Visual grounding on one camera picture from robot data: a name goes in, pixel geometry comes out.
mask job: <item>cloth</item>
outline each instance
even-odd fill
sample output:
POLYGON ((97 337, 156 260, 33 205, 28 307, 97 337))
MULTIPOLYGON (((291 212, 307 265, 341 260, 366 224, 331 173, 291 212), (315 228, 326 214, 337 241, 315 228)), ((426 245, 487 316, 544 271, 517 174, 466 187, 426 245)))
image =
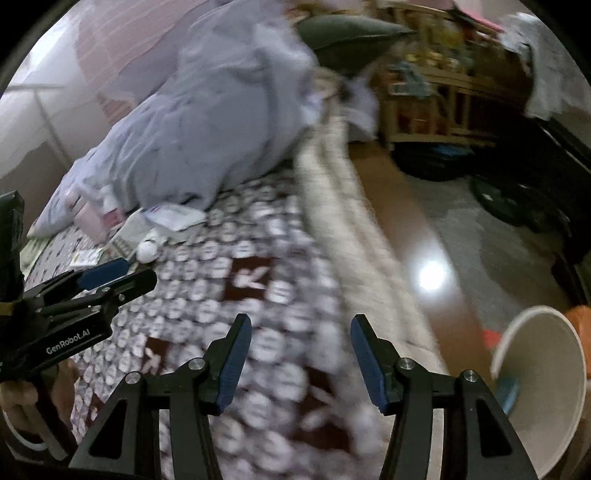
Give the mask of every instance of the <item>cloth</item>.
POLYGON ((342 81, 346 88, 342 108, 349 123, 349 141, 374 140, 378 134, 379 104, 376 94, 368 86, 369 75, 361 74, 342 81))
MULTIPOLYGON (((89 242, 74 227, 57 235, 27 287, 67 269, 89 242)), ((125 373, 175 370, 245 312, 254 331, 239 387, 210 418, 223 478, 378 477, 390 431, 363 384, 333 268, 303 229, 290 168, 222 193, 199 235, 167 245, 155 271, 156 289, 121 308, 113 336, 74 357, 78 440, 125 373)), ((160 427, 172 478, 166 412, 160 427)))
POLYGON ((157 93, 78 159, 36 224, 50 236, 72 223, 65 192, 90 200, 111 184, 126 211, 161 202, 206 209, 221 189, 267 173, 320 111, 315 58, 275 0, 234 0, 189 29, 178 69, 157 93))
POLYGON ((577 108, 591 115, 591 87, 556 35, 530 14, 506 15, 500 23, 503 46, 519 54, 526 72, 533 64, 534 87, 525 114, 549 120, 577 108))
MULTIPOLYGON (((378 337, 390 340, 401 356, 446 374, 429 322, 371 213, 348 157, 347 123, 337 98, 339 79, 320 70, 317 82, 325 98, 323 121, 301 145, 294 171, 306 225, 327 252, 343 289, 340 319, 348 324, 356 313, 366 314, 378 337)), ((382 437, 389 436, 392 417, 380 420, 382 437)), ((428 480, 439 480, 442 444, 443 415, 436 410, 428 480)), ((365 478, 377 476, 367 473, 365 478)))

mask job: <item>metal screw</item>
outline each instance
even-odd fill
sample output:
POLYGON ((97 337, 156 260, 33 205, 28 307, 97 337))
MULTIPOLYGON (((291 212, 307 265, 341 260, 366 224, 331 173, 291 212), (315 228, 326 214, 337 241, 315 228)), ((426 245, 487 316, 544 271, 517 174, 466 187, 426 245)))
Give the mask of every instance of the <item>metal screw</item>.
POLYGON ((207 363, 203 358, 193 358, 193 360, 189 362, 189 368, 191 370, 201 370, 205 365, 207 365, 207 363))
POLYGON ((412 370, 416 365, 416 362, 412 358, 401 358, 398 360, 398 366, 403 370, 412 370))
POLYGON ((139 372, 131 372, 125 376, 125 383, 133 385, 139 382, 141 378, 142 376, 139 374, 139 372))
POLYGON ((468 380, 469 382, 476 382, 476 380, 478 380, 480 377, 478 376, 478 374, 474 371, 474 370, 466 370, 464 372, 464 378, 466 380, 468 380))

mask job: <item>white ball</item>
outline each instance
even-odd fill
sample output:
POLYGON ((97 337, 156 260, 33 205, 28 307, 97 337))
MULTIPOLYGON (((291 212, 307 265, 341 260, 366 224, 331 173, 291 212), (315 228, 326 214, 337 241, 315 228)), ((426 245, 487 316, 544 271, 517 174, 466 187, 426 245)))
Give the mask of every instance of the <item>white ball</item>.
POLYGON ((151 263, 158 258, 158 245, 155 242, 141 242, 138 245, 136 257, 139 263, 151 263))

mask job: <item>patterned bedsheet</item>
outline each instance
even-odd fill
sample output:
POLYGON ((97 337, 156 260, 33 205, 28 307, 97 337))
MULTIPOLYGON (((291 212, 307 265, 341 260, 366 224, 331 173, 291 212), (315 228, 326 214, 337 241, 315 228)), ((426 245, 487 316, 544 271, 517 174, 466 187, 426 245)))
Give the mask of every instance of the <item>patterned bedsheet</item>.
MULTIPOLYGON (((91 244, 58 234, 27 287, 67 269, 91 244)), ((132 370, 166 373, 200 356, 238 312, 254 331, 233 403, 210 418, 225 480, 377 478, 388 438, 349 346, 333 268, 306 233, 290 167, 223 192, 200 233, 166 245, 156 289, 126 305, 108 340, 76 355, 78 441, 132 370)), ((168 415, 163 473, 173 478, 168 415)))

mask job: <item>grey pillow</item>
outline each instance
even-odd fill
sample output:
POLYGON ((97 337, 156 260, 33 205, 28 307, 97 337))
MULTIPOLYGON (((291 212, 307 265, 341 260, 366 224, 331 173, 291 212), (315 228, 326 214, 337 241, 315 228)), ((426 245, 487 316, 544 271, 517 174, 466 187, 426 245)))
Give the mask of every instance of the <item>grey pillow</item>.
POLYGON ((396 41, 414 31, 403 25, 354 15, 318 15, 296 25, 321 66, 346 77, 358 75, 396 41))

